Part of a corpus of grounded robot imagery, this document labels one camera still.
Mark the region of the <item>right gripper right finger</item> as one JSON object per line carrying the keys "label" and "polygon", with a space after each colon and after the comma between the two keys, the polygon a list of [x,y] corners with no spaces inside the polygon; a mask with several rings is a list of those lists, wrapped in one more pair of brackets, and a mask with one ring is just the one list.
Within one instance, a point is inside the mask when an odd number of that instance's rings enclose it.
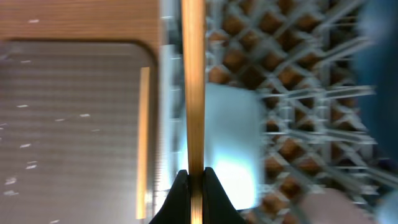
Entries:
{"label": "right gripper right finger", "polygon": [[211,167],[203,173],[203,222],[206,224],[245,224],[244,218],[230,202]]}

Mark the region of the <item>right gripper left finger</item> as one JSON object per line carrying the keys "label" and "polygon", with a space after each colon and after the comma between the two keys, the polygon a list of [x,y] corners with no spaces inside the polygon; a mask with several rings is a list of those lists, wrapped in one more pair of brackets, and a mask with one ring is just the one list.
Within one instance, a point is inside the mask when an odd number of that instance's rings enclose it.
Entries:
{"label": "right gripper left finger", "polygon": [[190,211],[190,182],[186,170],[180,170],[172,184],[161,209],[150,224],[189,224]]}

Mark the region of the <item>bowl of rice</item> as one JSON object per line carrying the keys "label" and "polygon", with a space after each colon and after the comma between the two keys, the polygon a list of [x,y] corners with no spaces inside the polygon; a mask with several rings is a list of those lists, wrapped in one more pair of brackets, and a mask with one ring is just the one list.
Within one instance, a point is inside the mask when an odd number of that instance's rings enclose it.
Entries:
{"label": "bowl of rice", "polygon": [[204,165],[214,170],[237,210],[255,207],[260,201],[265,181],[263,112],[253,91],[214,83],[205,86]]}

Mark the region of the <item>pink cup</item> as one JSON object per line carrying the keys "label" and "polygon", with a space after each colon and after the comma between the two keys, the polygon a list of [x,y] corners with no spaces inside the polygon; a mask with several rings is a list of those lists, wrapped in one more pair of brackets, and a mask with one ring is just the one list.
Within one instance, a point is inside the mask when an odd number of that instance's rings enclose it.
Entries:
{"label": "pink cup", "polygon": [[306,194],[298,207],[311,224],[374,224],[346,195],[331,188]]}

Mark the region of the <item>light blue cup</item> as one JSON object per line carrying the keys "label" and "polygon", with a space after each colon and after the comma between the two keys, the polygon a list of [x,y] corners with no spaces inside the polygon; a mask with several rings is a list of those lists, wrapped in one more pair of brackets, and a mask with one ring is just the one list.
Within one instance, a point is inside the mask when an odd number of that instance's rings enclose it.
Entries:
{"label": "light blue cup", "polygon": [[383,196],[375,211],[375,220],[378,224],[397,224],[397,198],[397,191]]}

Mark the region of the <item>wooden chopstick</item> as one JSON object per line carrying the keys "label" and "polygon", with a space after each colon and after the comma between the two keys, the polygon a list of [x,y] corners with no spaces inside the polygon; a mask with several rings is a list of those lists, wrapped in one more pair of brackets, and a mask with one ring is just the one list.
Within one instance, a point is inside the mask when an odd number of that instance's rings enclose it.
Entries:
{"label": "wooden chopstick", "polygon": [[205,1],[182,0],[183,62],[191,223],[203,223],[205,131]]}
{"label": "wooden chopstick", "polygon": [[142,67],[140,72],[139,116],[137,131],[137,185],[136,218],[146,218],[147,151],[150,108],[150,68]]}

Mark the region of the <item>blue plate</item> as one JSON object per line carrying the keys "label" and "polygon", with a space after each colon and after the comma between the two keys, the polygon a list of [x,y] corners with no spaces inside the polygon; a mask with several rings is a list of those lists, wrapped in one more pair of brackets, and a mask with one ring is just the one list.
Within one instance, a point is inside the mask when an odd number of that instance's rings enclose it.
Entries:
{"label": "blue plate", "polygon": [[375,91],[359,98],[360,117],[377,148],[397,161],[397,0],[368,1],[358,28],[371,42],[354,55],[358,84]]}

